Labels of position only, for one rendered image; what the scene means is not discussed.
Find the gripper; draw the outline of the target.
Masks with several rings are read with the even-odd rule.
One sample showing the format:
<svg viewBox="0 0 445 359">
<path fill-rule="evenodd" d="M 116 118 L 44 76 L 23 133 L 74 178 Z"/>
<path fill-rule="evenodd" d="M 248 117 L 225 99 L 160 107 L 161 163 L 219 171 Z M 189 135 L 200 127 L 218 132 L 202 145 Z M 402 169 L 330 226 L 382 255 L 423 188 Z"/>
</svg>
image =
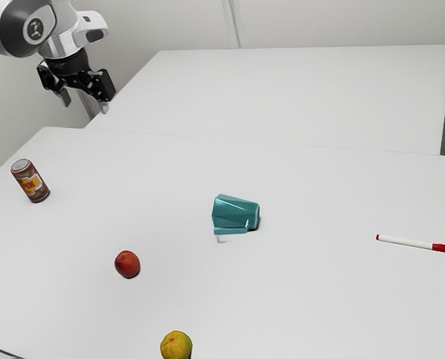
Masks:
<svg viewBox="0 0 445 359">
<path fill-rule="evenodd" d="M 80 89 L 95 99 L 103 114 L 108 113 L 109 103 L 116 94 L 107 69 L 91 70 L 85 49 L 66 58 L 46 58 L 37 65 L 37 73 L 44 89 L 53 92 L 65 108 L 71 104 L 65 86 Z"/>
</svg>

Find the teal faceted mug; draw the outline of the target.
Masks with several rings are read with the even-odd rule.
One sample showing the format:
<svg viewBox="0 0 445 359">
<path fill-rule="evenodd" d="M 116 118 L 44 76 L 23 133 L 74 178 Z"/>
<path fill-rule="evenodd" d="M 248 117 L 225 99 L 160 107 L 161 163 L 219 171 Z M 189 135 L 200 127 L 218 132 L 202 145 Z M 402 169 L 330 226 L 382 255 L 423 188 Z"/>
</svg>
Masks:
<svg viewBox="0 0 445 359">
<path fill-rule="evenodd" d="M 219 194 L 213 203 L 212 226 L 216 236 L 244 234 L 258 229 L 260 205 L 258 203 Z"/>
</svg>

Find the red and yellow can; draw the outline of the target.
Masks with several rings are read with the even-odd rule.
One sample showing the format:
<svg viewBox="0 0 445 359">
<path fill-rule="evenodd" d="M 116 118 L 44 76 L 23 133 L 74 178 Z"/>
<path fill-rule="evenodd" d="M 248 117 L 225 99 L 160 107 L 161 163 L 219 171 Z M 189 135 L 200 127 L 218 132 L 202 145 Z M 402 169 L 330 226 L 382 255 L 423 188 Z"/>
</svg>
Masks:
<svg viewBox="0 0 445 359">
<path fill-rule="evenodd" d="M 49 187 L 29 159 L 15 161 L 10 172 L 32 203 L 42 202 L 50 195 Z"/>
</svg>

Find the red apple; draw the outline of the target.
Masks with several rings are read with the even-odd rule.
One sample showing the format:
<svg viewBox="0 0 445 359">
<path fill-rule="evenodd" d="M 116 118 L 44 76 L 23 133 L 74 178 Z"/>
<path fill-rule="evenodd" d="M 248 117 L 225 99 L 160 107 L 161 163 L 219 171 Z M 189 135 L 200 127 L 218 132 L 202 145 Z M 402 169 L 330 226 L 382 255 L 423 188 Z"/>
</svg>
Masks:
<svg viewBox="0 0 445 359">
<path fill-rule="evenodd" d="M 131 279 L 139 274 L 141 262 L 135 253 L 121 251 L 114 259 L 114 267 L 122 277 Z"/>
</svg>

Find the yellow green orange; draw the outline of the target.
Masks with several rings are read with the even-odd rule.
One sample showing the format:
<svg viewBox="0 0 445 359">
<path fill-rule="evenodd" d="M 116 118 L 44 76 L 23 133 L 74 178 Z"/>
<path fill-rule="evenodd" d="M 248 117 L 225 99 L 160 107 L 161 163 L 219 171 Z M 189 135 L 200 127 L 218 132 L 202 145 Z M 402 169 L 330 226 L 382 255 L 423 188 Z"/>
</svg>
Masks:
<svg viewBox="0 0 445 359">
<path fill-rule="evenodd" d="M 172 331 L 164 336 L 159 346 L 163 359 L 191 359 L 193 342 L 182 331 Z"/>
</svg>

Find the white marker with red cap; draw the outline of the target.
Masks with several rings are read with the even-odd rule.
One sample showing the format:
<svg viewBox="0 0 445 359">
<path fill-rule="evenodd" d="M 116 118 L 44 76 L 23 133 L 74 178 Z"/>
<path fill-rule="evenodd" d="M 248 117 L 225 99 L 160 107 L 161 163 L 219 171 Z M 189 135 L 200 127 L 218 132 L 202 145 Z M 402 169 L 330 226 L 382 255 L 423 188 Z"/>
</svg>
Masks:
<svg viewBox="0 0 445 359">
<path fill-rule="evenodd" d="M 430 251 L 437 251 L 441 253 L 445 253 L 445 244 L 441 243 L 430 243 L 430 242 L 424 242 L 424 241 L 418 241 L 415 239 L 406 239 L 396 236 L 387 236 L 387 235 L 381 235 L 377 234 L 375 236 L 375 239 L 380 242 L 386 242 L 390 244 L 397 244 L 397 245 L 404 245 L 408 247 L 413 248 L 422 248 Z"/>
</svg>

